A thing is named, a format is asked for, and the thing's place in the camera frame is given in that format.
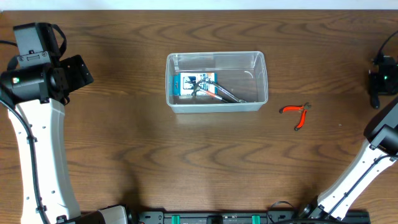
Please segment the yellow black screwdriver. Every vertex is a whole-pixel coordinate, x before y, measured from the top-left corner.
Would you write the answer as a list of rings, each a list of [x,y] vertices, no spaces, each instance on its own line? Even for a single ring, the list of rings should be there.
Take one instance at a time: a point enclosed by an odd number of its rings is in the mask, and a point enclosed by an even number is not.
[[[370,96],[370,104],[375,110],[378,110],[380,108],[379,96],[371,95]]]

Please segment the blue white screwdriver box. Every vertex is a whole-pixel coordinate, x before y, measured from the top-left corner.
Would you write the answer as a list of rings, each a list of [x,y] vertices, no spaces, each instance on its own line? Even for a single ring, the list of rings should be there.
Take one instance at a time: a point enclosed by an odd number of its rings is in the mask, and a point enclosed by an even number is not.
[[[194,87],[197,83],[202,89],[211,93],[217,93],[217,89],[208,82],[204,82],[204,80],[216,82],[217,74],[214,72],[178,73],[173,77],[172,93],[175,96],[190,96],[193,93]]]

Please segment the silver ring wrench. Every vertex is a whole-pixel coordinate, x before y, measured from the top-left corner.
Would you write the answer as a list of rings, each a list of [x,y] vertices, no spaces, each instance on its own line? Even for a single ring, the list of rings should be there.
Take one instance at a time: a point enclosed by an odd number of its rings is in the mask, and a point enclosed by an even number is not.
[[[245,100],[238,98],[237,96],[232,94],[230,91],[228,91],[227,89],[223,88],[221,85],[217,84],[216,82],[210,80],[209,78],[206,78],[205,82],[210,84],[210,85],[215,86],[217,89],[219,89],[225,95],[229,96],[231,99],[233,99],[234,101],[236,101],[238,103],[245,103],[246,102]]]

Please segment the orange black pen tool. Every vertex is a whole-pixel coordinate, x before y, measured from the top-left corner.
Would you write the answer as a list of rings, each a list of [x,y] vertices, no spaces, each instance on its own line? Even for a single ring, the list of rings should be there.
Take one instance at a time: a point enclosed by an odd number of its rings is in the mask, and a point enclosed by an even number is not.
[[[193,87],[193,92],[192,92],[192,94],[191,94],[192,96],[196,97],[196,96],[197,96],[197,93],[198,93],[199,91],[201,91],[201,92],[205,93],[206,95],[209,95],[209,96],[211,96],[211,97],[213,97],[213,98],[216,98],[217,100],[222,101],[223,103],[231,103],[231,101],[227,100],[226,98],[223,98],[222,96],[217,95],[216,93],[212,93],[212,92],[210,92],[210,91],[208,91],[208,90],[203,89],[203,88],[200,86],[202,83],[206,83],[206,82],[205,82],[205,79],[198,81],[198,82],[194,85],[194,87]]]

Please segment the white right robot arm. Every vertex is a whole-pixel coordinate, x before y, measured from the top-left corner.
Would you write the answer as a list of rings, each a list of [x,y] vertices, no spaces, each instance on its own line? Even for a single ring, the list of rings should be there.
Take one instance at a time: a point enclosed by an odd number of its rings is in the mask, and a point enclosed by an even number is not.
[[[301,218],[342,221],[352,203],[385,169],[397,163],[397,99],[378,112],[364,130],[365,140],[334,184],[307,205]]]

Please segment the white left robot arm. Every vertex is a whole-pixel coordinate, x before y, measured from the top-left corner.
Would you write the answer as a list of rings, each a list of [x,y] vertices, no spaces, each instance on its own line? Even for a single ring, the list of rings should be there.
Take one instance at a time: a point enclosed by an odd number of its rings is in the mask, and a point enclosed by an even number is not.
[[[84,215],[75,198],[64,145],[68,94],[93,82],[82,57],[1,74],[1,103],[14,128],[23,184],[21,223],[131,223],[124,205]]]

